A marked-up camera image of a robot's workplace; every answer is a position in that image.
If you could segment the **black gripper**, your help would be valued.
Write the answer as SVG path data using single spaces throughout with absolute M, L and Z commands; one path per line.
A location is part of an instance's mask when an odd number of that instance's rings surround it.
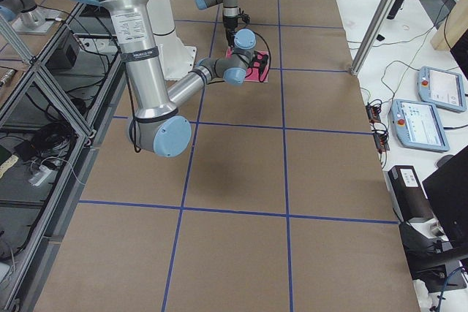
M 250 61 L 249 68 L 258 71 L 265 71 L 269 64 L 269 55 L 267 52 L 255 52 Z
M 240 15 L 223 16 L 223 25 L 227 40 L 234 40 L 235 33 L 238 27 L 238 20 L 240 17 Z

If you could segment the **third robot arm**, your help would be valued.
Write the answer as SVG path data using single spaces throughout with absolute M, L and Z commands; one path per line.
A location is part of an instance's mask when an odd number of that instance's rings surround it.
M 42 9 L 35 0 L 1 0 L 1 16 L 19 34 L 46 34 L 61 12 Z

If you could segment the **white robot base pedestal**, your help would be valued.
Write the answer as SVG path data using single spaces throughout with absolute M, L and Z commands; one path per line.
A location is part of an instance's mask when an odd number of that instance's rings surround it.
M 147 9 L 164 77 L 181 80 L 192 70 L 197 48 L 184 45 L 178 37 L 170 0 L 149 0 Z

